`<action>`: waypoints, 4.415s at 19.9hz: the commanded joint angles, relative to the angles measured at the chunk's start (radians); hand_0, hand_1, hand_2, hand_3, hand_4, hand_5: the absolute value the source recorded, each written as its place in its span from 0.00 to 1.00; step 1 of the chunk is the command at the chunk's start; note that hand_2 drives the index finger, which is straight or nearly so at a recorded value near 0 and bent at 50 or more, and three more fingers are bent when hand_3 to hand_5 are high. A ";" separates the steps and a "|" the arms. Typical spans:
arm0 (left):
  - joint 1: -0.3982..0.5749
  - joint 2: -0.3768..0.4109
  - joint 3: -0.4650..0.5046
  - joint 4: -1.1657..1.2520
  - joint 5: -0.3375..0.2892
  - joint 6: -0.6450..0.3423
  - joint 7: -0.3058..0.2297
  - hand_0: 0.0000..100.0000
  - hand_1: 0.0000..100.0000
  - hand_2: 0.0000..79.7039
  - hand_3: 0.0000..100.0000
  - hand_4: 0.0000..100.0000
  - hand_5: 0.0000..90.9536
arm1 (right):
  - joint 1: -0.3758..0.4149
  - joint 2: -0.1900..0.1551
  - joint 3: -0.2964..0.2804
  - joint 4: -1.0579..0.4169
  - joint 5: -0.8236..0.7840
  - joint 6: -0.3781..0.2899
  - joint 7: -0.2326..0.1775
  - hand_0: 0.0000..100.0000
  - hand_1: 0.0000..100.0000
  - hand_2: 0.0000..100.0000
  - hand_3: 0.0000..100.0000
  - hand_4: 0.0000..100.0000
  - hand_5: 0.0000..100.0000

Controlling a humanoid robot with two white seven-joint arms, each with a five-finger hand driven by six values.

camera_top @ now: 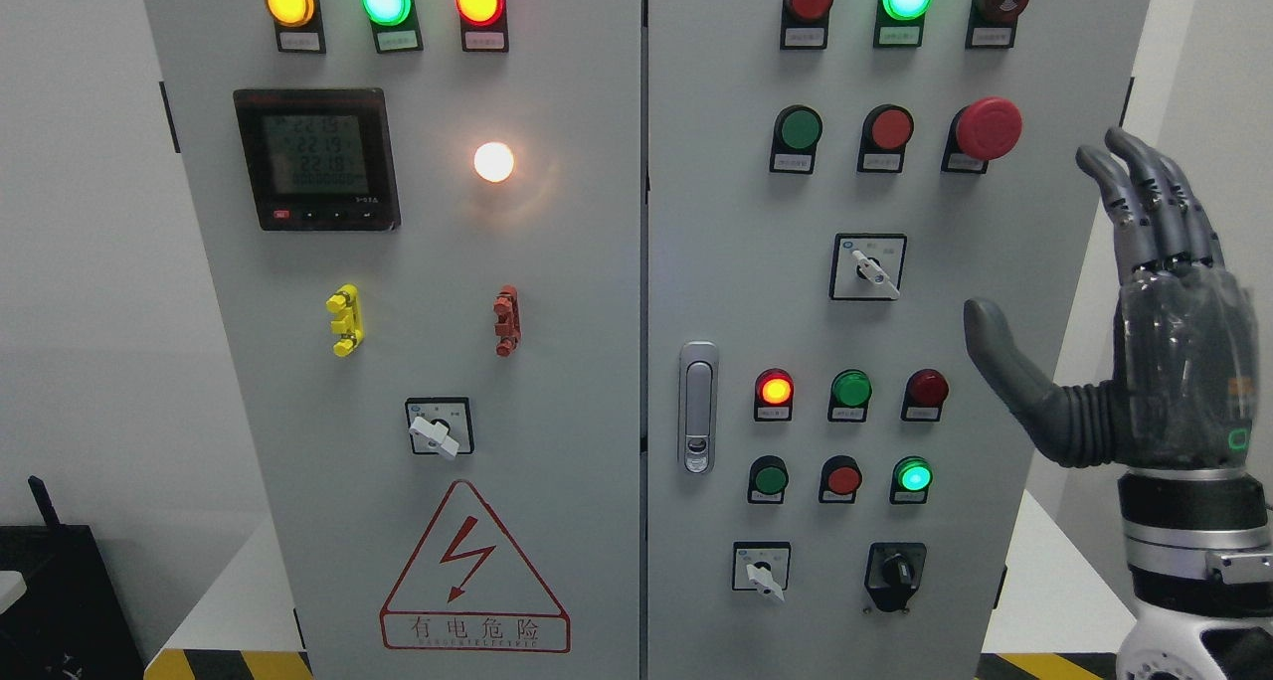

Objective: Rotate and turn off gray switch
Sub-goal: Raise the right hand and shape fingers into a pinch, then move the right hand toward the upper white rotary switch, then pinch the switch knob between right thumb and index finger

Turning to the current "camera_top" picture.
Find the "gray robotic right hand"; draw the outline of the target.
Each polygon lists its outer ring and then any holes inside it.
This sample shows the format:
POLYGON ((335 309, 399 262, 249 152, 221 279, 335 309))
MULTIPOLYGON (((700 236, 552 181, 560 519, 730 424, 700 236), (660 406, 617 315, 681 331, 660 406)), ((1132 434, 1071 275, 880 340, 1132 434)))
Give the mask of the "gray robotic right hand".
POLYGON ((964 306, 967 354, 1037 452, 1063 467, 1242 466, 1258 413, 1258 322, 1183 169, 1113 126, 1077 166, 1113 227, 1119 299, 1113 376, 1060 386, 1029 360, 1001 309, 964 306))

